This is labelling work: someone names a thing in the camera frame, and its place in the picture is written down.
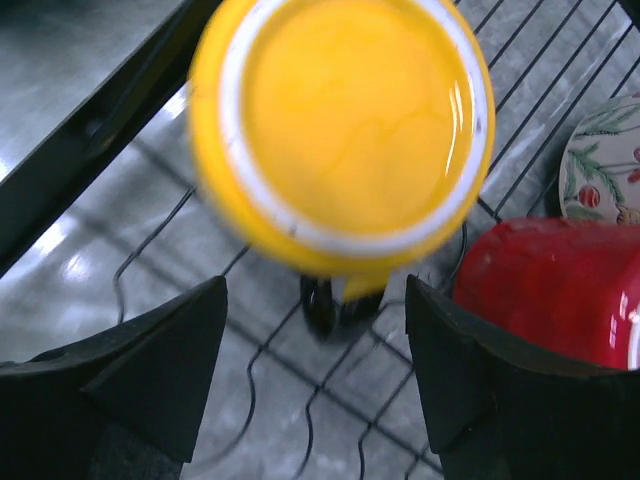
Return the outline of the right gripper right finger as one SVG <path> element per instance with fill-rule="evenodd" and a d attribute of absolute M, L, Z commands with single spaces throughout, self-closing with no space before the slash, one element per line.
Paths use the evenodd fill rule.
<path fill-rule="evenodd" d="M 635 479 L 639 375 L 570 359 L 475 316 L 415 276 L 406 331 L 448 479 Z"/>

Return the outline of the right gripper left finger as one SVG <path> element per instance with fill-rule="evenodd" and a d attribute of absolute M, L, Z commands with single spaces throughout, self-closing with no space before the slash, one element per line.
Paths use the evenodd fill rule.
<path fill-rule="evenodd" d="M 5 479 L 176 479 L 228 311 L 216 276 L 136 318 L 1 366 Z"/>

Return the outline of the red mug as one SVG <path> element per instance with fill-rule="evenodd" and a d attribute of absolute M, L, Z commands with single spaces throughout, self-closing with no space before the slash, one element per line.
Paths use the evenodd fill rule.
<path fill-rule="evenodd" d="M 454 301 L 555 353 L 619 370 L 639 367 L 639 228 L 521 217 L 466 253 Z"/>

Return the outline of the white floral mug green inside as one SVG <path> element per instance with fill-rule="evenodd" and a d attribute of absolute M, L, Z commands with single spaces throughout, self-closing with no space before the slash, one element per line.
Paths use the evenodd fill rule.
<path fill-rule="evenodd" d="M 639 94 L 614 97 L 585 116 L 562 155 L 560 211 L 567 218 L 639 223 Z"/>

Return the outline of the yellow mug black handle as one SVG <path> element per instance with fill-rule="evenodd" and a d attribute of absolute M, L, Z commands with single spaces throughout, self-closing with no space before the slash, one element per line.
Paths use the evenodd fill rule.
<path fill-rule="evenodd" d="M 450 1 L 224 1 L 187 94 L 201 191 L 300 273 L 325 341 L 365 329 L 391 274 L 452 237 L 492 158 L 488 66 Z"/>

